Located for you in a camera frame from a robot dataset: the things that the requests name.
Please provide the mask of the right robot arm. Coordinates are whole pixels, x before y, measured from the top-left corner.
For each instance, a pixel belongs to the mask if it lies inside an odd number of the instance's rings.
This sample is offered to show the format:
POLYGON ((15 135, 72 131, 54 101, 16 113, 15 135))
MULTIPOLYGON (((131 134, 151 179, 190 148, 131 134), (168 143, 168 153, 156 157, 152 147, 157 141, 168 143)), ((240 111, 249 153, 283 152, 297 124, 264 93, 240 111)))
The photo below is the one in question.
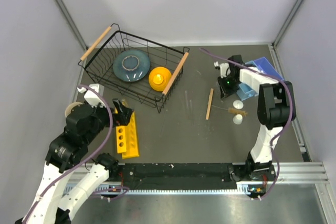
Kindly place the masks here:
POLYGON ((221 98, 226 98, 239 89, 240 84, 248 85, 258 95, 257 117, 260 128, 256 143, 248 153, 243 168, 233 168, 232 179, 258 179, 272 166, 273 151, 281 132, 296 118, 293 86, 260 71, 253 64, 245 64, 241 55, 234 55, 224 63, 214 63, 220 71, 218 83, 221 98))

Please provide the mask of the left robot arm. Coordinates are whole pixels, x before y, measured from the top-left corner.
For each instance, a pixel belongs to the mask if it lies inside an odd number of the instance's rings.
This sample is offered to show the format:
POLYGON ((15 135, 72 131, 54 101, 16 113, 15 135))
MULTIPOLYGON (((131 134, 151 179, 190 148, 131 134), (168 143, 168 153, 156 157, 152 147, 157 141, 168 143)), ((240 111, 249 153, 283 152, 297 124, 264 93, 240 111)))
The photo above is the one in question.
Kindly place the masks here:
POLYGON ((64 131, 55 138, 45 158, 44 173, 28 213, 16 223, 71 223, 96 188, 120 175, 119 162, 108 153, 98 155, 84 178, 68 193, 64 190, 88 146, 104 129, 127 126, 134 110, 114 99, 114 108, 103 103, 72 104, 64 131))

